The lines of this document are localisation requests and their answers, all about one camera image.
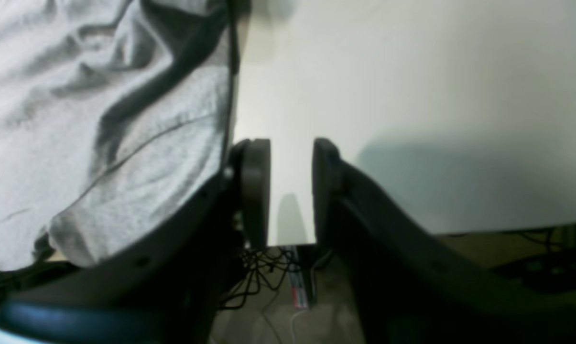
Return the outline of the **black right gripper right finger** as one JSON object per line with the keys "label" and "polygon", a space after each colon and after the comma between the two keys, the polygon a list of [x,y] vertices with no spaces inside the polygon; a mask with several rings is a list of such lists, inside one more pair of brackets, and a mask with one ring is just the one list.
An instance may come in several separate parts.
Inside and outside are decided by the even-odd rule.
{"label": "black right gripper right finger", "polygon": [[347,269],[369,344],[576,344],[576,303],[531,291],[428,235],[328,139],[312,156],[315,235]]}

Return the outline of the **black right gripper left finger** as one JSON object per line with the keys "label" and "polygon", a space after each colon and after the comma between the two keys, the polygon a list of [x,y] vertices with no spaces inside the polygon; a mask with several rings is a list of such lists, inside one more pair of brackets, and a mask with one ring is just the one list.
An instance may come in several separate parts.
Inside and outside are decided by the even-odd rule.
{"label": "black right gripper left finger", "polygon": [[271,142],[243,140],[177,213],[97,266],[6,299],[0,344],[204,344],[231,261],[268,238]]}

